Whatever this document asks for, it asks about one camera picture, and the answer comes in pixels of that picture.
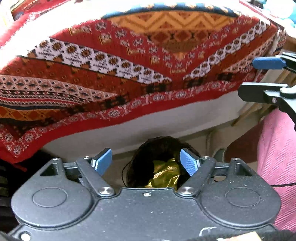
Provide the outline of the pink sleeved forearm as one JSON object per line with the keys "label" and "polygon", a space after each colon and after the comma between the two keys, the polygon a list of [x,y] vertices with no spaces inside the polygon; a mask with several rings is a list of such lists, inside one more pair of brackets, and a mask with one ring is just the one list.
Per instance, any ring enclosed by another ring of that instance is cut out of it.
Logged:
{"label": "pink sleeved forearm", "polygon": [[261,122],[257,146],[257,173],[280,195],[281,209],[275,221],[279,230],[295,232],[295,124],[279,109]]}

